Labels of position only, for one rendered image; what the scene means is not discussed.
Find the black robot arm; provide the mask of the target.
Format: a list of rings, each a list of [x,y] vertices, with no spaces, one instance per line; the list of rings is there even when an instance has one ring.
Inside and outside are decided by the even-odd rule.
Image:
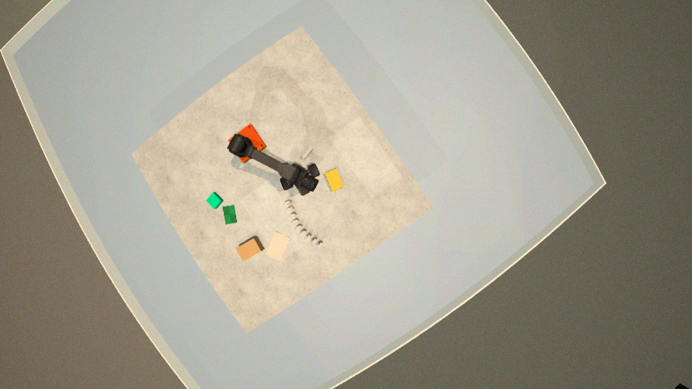
[[[310,191],[314,191],[319,180],[311,175],[306,174],[307,171],[298,164],[280,163],[276,159],[266,155],[262,151],[258,151],[248,137],[235,134],[231,139],[227,149],[230,153],[237,155],[240,158],[253,158],[263,165],[268,166],[272,170],[279,172],[281,177],[290,184],[295,185],[300,195],[304,196]],[[299,170],[301,169],[301,170]],[[295,182],[295,183],[293,183]]]

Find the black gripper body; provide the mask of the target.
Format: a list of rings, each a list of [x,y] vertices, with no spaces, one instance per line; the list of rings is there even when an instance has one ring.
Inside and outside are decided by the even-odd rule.
[[[315,163],[308,165],[308,169],[306,171],[308,171],[306,174],[311,174],[311,176],[314,178],[320,175],[317,165]],[[289,190],[293,188],[292,184],[285,181],[283,177],[280,178],[280,183],[282,184],[284,190]]]

